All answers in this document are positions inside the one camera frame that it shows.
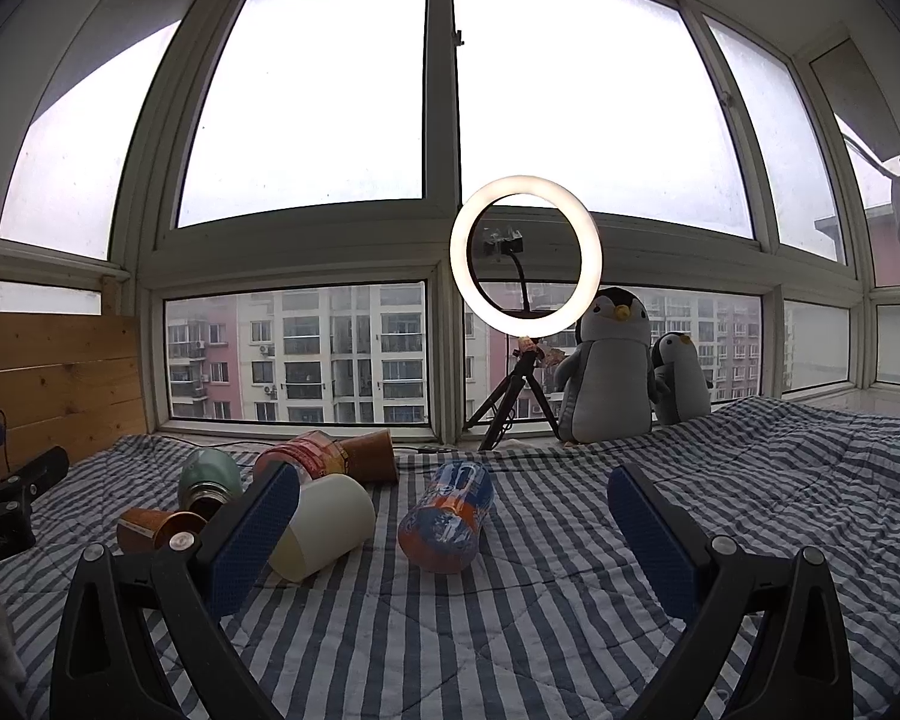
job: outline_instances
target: ring light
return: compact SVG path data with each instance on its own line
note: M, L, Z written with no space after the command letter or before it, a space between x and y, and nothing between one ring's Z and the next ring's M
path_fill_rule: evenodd
M488 206L512 194L532 194L552 203L571 224L580 244L581 267L577 288L567 303L546 317L519 319L490 305L477 288L467 262L470 230L474 223ZM565 330L583 315L597 289L600 289L604 265L597 226L576 196L545 178L511 175L490 181L487 186L477 189L461 207L450 233L450 269L466 304L490 327L509 336L543 338Z

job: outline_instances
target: blue foam pad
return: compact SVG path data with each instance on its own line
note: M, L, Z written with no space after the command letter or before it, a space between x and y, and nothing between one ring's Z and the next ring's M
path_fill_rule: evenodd
M279 466L207 566L203 603L213 619L240 610L296 511L300 495L296 467L289 463Z
M690 624L700 611L697 567L622 467L610 472L607 504L665 613Z

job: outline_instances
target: tripod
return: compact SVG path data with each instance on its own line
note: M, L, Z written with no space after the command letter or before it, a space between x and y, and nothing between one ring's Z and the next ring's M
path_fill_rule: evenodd
M543 394L543 387L540 386L540 382L533 376L533 369L536 367L536 361L539 357L539 347L519 353L519 359L517 360L516 365L514 365L514 369L504 376L503 381L501 381L500 384L496 386L496 389L490 393L490 397L482 403L480 408L475 410L471 418L463 423L463 429L469 430L472 428L480 421L485 413L493 408L493 404L496 403L497 398L501 395L503 396L503 400L500 401L500 406L493 415L490 427L487 428L487 435L485 435L484 439L480 442L480 450L492 449L498 445L500 437L503 435L504 425L509 417L509 413L514 409L516 400L523 391L523 386L525 384L530 385L530 392L535 396L536 402L540 405L540 410L543 411L543 415L550 423L550 427L553 428L554 435L557 435L557 418L554 417L554 412L550 408L550 402L547 400L547 396Z

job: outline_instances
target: white paper cup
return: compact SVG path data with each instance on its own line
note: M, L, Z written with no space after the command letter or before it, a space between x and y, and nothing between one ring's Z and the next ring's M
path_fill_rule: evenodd
M370 495L349 476L332 473L300 488L293 519L269 557L288 581L303 581L373 536Z

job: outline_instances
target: green thermos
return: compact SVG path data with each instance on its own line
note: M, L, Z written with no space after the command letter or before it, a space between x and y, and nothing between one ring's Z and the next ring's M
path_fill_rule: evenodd
M180 511L209 520L243 492L240 469L231 456L219 449L195 449L184 461L176 499Z

